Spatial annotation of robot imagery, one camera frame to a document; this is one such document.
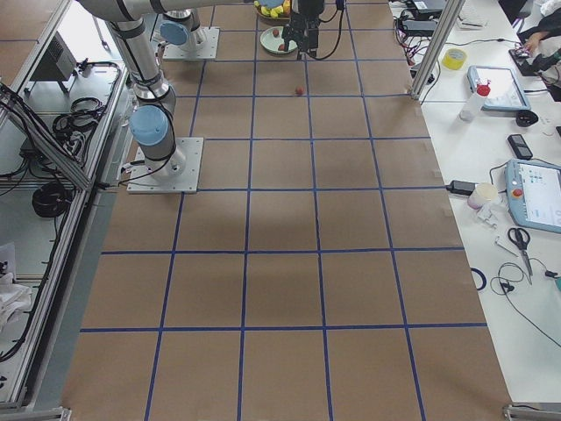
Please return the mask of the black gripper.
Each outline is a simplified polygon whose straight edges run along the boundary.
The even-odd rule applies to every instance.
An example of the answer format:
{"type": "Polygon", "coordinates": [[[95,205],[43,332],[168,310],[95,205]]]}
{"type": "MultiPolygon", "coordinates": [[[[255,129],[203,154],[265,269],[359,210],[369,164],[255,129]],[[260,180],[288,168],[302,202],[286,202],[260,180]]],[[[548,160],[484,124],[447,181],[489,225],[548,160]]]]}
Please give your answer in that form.
{"type": "Polygon", "coordinates": [[[290,50],[295,40],[298,48],[297,59],[303,55],[317,58],[320,16],[324,12],[324,0],[293,0],[291,2],[289,24],[284,25],[282,39],[284,51],[290,50]]]}

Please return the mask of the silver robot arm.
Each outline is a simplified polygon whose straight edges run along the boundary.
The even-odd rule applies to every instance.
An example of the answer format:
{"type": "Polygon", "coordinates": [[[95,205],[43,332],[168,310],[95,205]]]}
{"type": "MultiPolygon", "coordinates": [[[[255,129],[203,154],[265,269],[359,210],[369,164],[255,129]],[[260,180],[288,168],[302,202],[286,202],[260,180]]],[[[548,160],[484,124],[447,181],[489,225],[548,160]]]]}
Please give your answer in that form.
{"type": "Polygon", "coordinates": [[[148,172],[130,180],[173,178],[185,161],[178,152],[173,114],[176,94],[164,76],[146,32],[145,16],[173,15],[229,1],[81,1],[95,18],[105,21],[130,73],[138,109],[130,117],[133,137],[144,154],[148,172]]]}

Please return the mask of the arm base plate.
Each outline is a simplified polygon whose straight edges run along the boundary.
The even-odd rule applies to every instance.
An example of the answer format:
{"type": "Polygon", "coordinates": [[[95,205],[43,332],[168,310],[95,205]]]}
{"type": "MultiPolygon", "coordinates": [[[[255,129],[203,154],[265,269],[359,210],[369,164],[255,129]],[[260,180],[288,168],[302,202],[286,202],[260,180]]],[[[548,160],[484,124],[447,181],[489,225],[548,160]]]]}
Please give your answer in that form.
{"type": "Polygon", "coordinates": [[[162,26],[160,34],[164,39],[163,59],[166,61],[214,60],[220,29],[215,26],[200,26],[189,31],[179,26],[162,26]]]}
{"type": "Polygon", "coordinates": [[[156,169],[162,163],[146,161],[138,146],[135,159],[144,163],[132,168],[132,181],[127,183],[127,191],[131,194],[195,194],[198,190],[203,144],[203,138],[177,138],[174,154],[159,171],[156,169]]]}

